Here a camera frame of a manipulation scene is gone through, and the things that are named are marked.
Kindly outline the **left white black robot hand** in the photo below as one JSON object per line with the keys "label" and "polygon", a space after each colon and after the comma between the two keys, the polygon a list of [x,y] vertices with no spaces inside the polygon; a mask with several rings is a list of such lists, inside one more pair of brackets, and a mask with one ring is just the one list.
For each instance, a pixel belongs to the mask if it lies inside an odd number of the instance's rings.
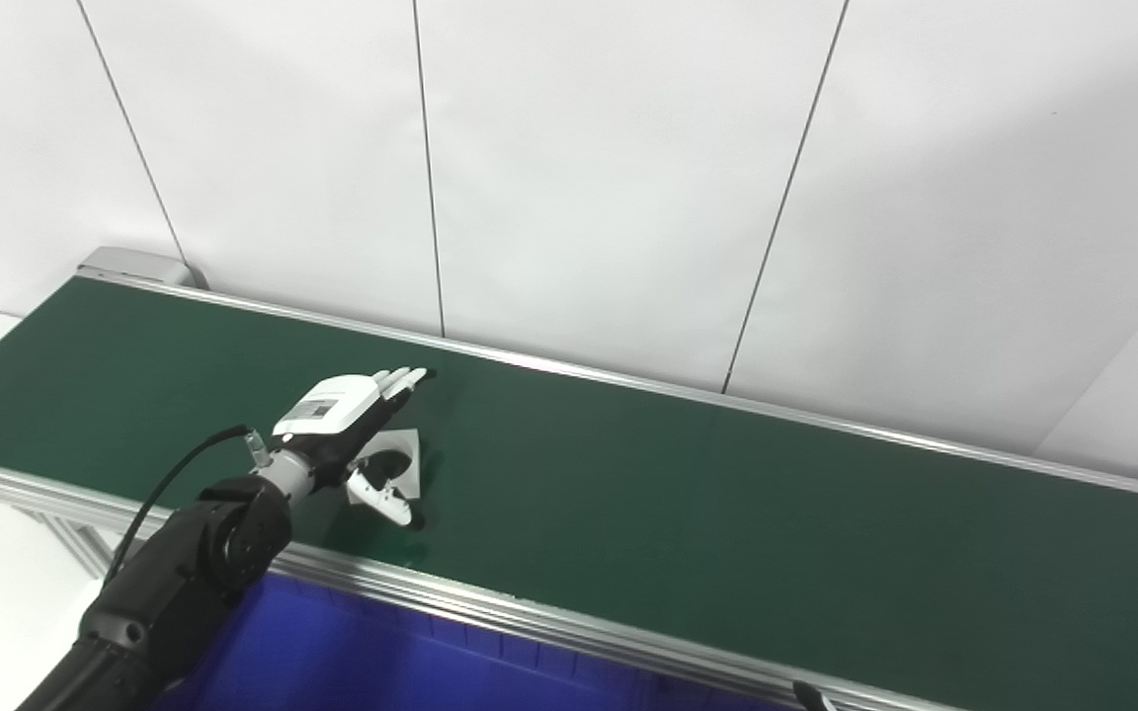
{"label": "left white black robot hand", "polygon": [[420,436],[388,425],[435,374],[429,367],[397,367],[325,378],[273,427],[258,476],[291,505],[338,489],[349,504],[372,509],[402,529],[423,529]]}

